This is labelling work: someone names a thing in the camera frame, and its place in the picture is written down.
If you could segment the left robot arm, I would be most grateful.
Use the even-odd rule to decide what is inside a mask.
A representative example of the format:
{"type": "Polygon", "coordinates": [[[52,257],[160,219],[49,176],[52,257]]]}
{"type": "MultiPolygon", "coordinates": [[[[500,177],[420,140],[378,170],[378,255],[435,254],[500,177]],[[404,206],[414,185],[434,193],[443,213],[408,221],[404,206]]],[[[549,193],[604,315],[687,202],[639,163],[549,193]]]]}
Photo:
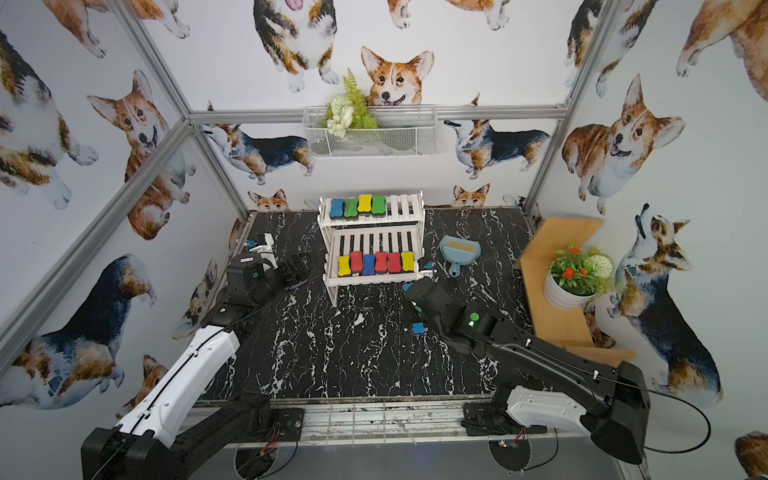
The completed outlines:
{"type": "Polygon", "coordinates": [[[187,350],[136,407],[111,429],[97,428],[81,447],[86,479],[188,479],[245,436],[274,443],[282,431],[267,396],[241,393],[188,430],[184,420],[217,371],[234,357],[258,315],[311,278],[311,256],[275,258],[268,248],[235,256],[220,301],[187,350]]]}

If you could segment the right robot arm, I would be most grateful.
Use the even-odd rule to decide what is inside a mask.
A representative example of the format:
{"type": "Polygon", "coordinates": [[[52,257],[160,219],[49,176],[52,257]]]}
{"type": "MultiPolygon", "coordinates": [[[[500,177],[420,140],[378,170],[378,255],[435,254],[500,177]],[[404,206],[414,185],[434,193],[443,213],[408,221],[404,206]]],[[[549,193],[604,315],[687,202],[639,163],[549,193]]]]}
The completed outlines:
{"type": "Polygon", "coordinates": [[[651,402],[637,366],[622,361],[613,367],[573,354],[477,302],[459,304],[428,277],[411,283],[405,297],[454,350],[508,364],[548,386],[546,392],[510,390],[505,413],[515,423],[577,432],[620,461],[642,463],[651,402]]]}

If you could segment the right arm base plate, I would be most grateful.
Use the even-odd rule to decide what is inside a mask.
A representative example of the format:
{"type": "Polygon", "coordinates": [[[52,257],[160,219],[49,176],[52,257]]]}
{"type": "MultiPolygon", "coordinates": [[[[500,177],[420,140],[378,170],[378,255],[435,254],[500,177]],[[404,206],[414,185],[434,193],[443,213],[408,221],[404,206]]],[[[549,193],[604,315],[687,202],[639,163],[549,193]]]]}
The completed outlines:
{"type": "Polygon", "coordinates": [[[460,425],[470,437],[544,434],[544,426],[524,427],[504,409],[492,403],[464,403],[460,425]]]}

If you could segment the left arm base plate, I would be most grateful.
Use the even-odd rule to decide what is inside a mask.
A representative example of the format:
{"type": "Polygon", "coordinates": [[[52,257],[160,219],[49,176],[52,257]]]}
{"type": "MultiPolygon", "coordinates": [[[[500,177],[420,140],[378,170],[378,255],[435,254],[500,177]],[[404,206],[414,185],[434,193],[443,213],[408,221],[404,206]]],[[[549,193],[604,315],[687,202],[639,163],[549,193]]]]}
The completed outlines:
{"type": "Polygon", "coordinates": [[[255,444],[264,446],[272,442],[295,443],[302,437],[306,410],[303,408],[277,408],[265,426],[252,427],[245,434],[230,442],[228,447],[244,447],[255,444]]]}

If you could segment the green eraser top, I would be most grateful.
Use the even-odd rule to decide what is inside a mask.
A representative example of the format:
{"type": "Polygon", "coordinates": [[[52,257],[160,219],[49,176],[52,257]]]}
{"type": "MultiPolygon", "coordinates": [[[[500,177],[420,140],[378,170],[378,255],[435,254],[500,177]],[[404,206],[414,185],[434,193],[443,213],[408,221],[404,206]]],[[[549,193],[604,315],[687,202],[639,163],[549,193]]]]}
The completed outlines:
{"type": "Polygon", "coordinates": [[[371,214],[373,216],[385,216],[387,214],[387,198],[383,195],[372,197],[371,214]]]}
{"type": "Polygon", "coordinates": [[[357,219],[359,216],[358,205],[358,198],[345,199],[343,202],[343,217],[345,219],[357,219]]]}

